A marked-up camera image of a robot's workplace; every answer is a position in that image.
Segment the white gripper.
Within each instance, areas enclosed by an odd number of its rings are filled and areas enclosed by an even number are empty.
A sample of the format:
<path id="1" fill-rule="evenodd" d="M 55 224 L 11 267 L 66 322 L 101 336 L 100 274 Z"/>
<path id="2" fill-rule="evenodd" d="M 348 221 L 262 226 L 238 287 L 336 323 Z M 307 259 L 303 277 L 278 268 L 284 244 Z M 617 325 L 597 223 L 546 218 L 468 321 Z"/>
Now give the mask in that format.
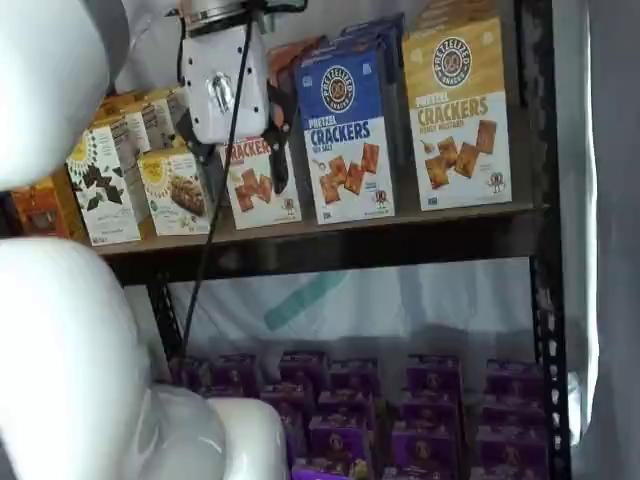
<path id="1" fill-rule="evenodd" d="M 258 25 L 238 25 L 187 38 L 183 54 L 189 109 L 180 114 L 176 132 L 203 168 L 212 202 L 217 202 L 220 177 L 214 144 L 228 142 L 232 122 L 236 123 L 237 141 L 263 133 L 274 193 L 282 194 L 289 181 L 285 147 L 296 114 L 296 97 L 267 83 L 269 105 L 280 108 L 282 119 L 276 120 L 271 113 L 266 128 L 266 50 Z"/>

